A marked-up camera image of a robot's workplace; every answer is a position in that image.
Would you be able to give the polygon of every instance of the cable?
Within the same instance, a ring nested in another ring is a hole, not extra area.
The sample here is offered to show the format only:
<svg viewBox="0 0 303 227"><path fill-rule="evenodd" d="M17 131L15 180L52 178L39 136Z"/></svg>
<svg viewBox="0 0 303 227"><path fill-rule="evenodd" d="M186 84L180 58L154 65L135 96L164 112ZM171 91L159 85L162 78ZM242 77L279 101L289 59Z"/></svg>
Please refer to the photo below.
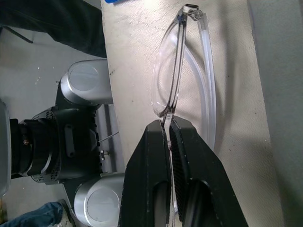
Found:
<svg viewBox="0 0 303 227"><path fill-rule="evenodd" d="M105 137L104 139L99 140L98 142L100 143L100 142L103 142L103 141L105 141L105 140L108 140L109 138L112 138L113 136L117 135L118 133L119 133L119 132L117 131L117 132L115 132L114 134L111 134L110 136L107 136L107 137Z"/></svg>

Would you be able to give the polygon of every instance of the table surface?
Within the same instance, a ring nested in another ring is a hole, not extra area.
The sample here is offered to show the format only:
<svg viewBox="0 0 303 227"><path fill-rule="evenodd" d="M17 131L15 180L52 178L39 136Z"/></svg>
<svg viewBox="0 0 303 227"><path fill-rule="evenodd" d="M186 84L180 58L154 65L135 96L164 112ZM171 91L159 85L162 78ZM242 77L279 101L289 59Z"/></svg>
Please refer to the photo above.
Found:
<svg viewBox="0 0 303 227"><path fill-rule="evenodd" d="M101 0L110 81L125 163L147 124L152 72L162 37L178 10L177 0ZM266 112L246 0L191 0L207 14L217 98L215 154L222 161L249 226L282 226ZM188 24L187 43L199 44ZM201 130L198 88L181 78L176 115Z"/></svg>

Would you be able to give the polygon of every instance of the blue object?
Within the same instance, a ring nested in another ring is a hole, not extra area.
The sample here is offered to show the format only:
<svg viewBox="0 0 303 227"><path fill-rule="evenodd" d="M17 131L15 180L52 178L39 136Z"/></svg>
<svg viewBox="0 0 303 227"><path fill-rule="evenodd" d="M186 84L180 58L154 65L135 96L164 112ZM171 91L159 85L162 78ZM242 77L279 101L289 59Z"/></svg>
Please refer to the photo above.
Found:
<svg viewBox="0 0 303 227"><path fill-rule="evenodd" d="M105 0L106 3L114 3L116 1L119 1L119 0Z"/></svg>
<svg viewBox="0 0 303 227"><path fill-rule="evenodd" d="M49 202L37 210L23 214L0 227L48 227L60 223L63 207L58 202Z"/></svg>

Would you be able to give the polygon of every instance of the gray floor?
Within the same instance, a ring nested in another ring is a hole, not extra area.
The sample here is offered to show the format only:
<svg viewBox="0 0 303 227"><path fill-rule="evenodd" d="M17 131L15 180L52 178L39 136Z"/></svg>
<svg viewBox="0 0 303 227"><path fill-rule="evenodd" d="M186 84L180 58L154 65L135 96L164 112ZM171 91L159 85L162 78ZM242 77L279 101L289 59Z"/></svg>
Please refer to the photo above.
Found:
<svg viewBox="0 0 303 227"><path fill-rule="evenodd" d="M99 5L98 0L89 2ZM11 118L31 119L35 114L54 105L57 82L73 63L98 58L57 43L44 33L22 29L16 31L33 40L34 43L26 43L17 36L2 31L0 98L7 104ZM113 124L112 131L116 130L116 125ZM118 157L118 159L120 165L116 169L123 170L123 158ZM61 198L66 198L61 185L47 186L44 183L35 183L27 177L11 181L4 201L8 218L12 219L46 202Z"/></svg>

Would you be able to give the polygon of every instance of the jeans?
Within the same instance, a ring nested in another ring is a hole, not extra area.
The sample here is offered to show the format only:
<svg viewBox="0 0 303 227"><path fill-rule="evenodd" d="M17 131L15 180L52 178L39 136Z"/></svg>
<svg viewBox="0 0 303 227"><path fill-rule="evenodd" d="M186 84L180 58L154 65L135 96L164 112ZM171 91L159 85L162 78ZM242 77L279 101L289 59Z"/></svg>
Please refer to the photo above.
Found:
<svg viewBox="0 0 303 227"><path fill-rule="evenodd" d="M49 202L37 210L23 214L0 227L48 227L59 224L63 207L58 202Z"/></svg>
<svg viewBox="0 0 303 227"><path fill-rule="evenodd" d="M83 0L0 0L0 26L46 32L55 41L106 58L101 11Z"/></svg>

